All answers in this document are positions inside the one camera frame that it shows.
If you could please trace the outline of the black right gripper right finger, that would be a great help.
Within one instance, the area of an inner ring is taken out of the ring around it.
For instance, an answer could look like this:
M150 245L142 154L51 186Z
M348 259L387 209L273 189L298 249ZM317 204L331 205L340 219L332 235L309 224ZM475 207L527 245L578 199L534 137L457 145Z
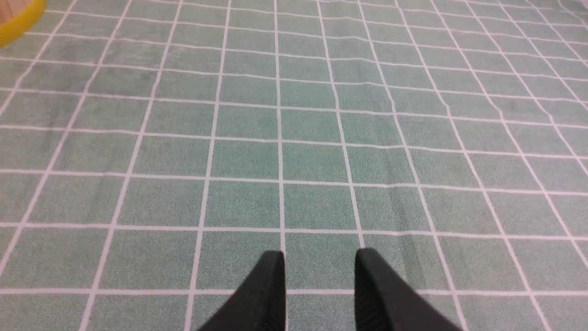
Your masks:
M357 331L459 331L374 249L357 250L354 266Z

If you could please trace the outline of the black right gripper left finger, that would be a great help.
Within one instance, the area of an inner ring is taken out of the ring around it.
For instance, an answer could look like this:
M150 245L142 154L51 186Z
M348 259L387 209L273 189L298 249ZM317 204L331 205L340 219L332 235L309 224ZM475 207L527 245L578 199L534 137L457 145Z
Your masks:
M229 299L200 331L283 331L286 329L285 258L267 250Z

